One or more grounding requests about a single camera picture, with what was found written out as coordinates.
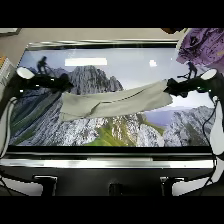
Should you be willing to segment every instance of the purple fabric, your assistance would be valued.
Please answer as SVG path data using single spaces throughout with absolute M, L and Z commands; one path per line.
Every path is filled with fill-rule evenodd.
M 177 61 L 224 71 L 224 28 L 192 28 L 181 44 Z

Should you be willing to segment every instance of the mountain image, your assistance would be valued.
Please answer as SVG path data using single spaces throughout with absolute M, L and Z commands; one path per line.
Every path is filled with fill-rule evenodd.
M 123 86 L 112 76 L 94 66 L 48 69 L 52 77 L 68 74 L 74 85 L 71 93 L 78 95 L 122 91 Z M 163 147 L 206 145 L 202 124 L 212 109 L 137 113 L 111 118 L 59 120 L 62 93 L 47 88 L 24 91 L 12 114 L 11 145 L 18 146 L 133 146 Z M 206 126 L 209 135 L 214 118 Z

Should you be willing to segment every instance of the towel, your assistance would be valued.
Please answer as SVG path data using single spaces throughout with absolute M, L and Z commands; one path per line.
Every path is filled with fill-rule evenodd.
M 135 114 L 164 107 L 172 103 L 172 97 L 163 92 L 167 80 L 135 89 L 75 95 L 63 93 L 60 110 L 61 121 L 81 118 L 103 118 Z

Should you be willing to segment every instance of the floor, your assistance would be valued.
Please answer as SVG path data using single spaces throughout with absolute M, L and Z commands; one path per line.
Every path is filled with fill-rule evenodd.
M 28 43 L 60 40 L 179 39 L 160 28 L 22 28 L 15 36 L 0 37 L 0 53 L 17 65 Z

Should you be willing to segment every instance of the sky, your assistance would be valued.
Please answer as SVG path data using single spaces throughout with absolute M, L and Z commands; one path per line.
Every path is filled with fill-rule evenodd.
M 124 89 L 132 89 L 160 80 L 185 75 L 188 66 L 176 62 L 177 52 L 174 48 L 109 48 L 109 49 L 68 49 L 27 51 L 23 55 L 20 66 L 36 68 L 37 61 L 47 57 L 47 64 L 51 68 L 63 68 L 68 72 L 74 66 L 65 66 L 67 58 L 106 58 L 107 65 L 95 66 L 103 70 L 107 77 L 115 76 Z M 150 67 L 150 61 L 156 66 Z M 195 108 L 207 106 L 213 108 L 213 103 L 207 93 L 190 92 L 187 98 L 172 96 L 173 103 L 169 107 Z

